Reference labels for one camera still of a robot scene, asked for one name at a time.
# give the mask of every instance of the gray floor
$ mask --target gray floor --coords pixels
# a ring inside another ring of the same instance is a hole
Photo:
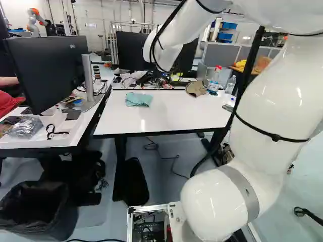
[[[163,157],[180,155],[174,170],[189,176],[192,167],[205,154],[205,150],[195,134],[150,137],[160,145]],[[129,138],[127,144],[127,158],[138,157],[142,164],[150,200],[148,205],[178,201],[184,178],[170,173],[172,160],[160,160],[157,153],[145,150],[144,145],[150,142],[144,137]],[[104,238],[126,239],[127,207],[123,202],[112,202],[112,191],[116,165],[115,146],[112,139],[92,140],[90,149],[103,152],[102,160],[106,162],[106,179],[110,186],[104,190],[103,199],[99,206],[82,207],[77,228],[71,238],[85,240],[99,240]],[[212,161],[208,161],[200,171],[214,168]],[[42,168],[36,159],[8,158],[4,162],[3,174],[0,180],[0,198],[15,184],[24,180],[39,179]],[[18,235],[1,231],[0,241],[30,241]]]
[[[175,170],[186,176],[205,154],[195,134],[151,138],[160,144],[160,153],[163,157],[180,155],[176,161]],[[185,179],[170,173],[171,160],[160,160],[155,151],[145,150],[143,146],[148,143],[149,141],[144,137],[129,138],[127,158],[138,157],[140,159],[150,191],[149,204],[178,201]],[[297,218],[292,213],[294,206],[303,206],[323,217],[321,209],[323,201],[322,144],[323,134],[303,149],[295,162],[292,174],[287,176],[286,185],[277,203],[254,222],[263,242],[323,241],[323,227],[308,217]],[[81,208],[80,219],[71,238],[91,241],[104,238],[125,240],[127,207],[123,202],[112,202],[116,165],[114,141],[112,139],[92,140],[90,148],[103,152],[102,159],[107,164],[106,179],[110,186],[103,192],[102,203],[99,206]],[[201,170],[212,168],[214,165],[209,161]],[[0,177],[4,184],[0,188],[0,197],[20,181],[38,179],[41,172],[41,167],[35,159],[6,159],[3,174]],[[30,240],[0,231],[0,241],[25,242]]]

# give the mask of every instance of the plastic bag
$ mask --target plastic bag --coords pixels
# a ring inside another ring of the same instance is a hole
[[[18,123],[12,126],[11,129],[6,131],[11,137],[30,139],[32,138],[41,128],[43,124],[38,117],[24,117]]]
[[[68,185],[62,182],[25,181],[0,201],[0,229],[33,240],[67,240],[77,218]]]

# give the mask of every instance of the water bottle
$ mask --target water bottle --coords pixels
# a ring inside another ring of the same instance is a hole
[[[232,95],[233,88],[236,85],[236,76],[233,75],[232,78],[228,80],[227,87],[226,87],[226,93]]]

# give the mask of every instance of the person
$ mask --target person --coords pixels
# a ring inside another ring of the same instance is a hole
[[[0,77],[0,88],[19,84],[17,77]],[[5,116],[20,103],[26,100],[25,97],[12,97],[7,92],[0,90],[0,118]]]
[[[0,87],[18,85],[17,77],[0,77]]]

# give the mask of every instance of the plastic bottle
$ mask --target plastic bottle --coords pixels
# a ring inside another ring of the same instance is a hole
[[[207,90],[210,93],[217,93],[219,90],[219,72],[222,70],[221,66],[216,66],[214,73],[212,74],[211,79],[208,82]]]
[[[234,88],[234,86],[236,85],[236,82],[237,82],[237,80],[236,80],[236,76],[235,76],[235,75],[233,75],[233,76],[232,76],[232,78],[230,78],[230,79],[228,80],[228,83],[227,83],[227,87],[226,87],[226,93],[227,93],[227,94],[232,94],[232,92],[233,92],[233,88]]]

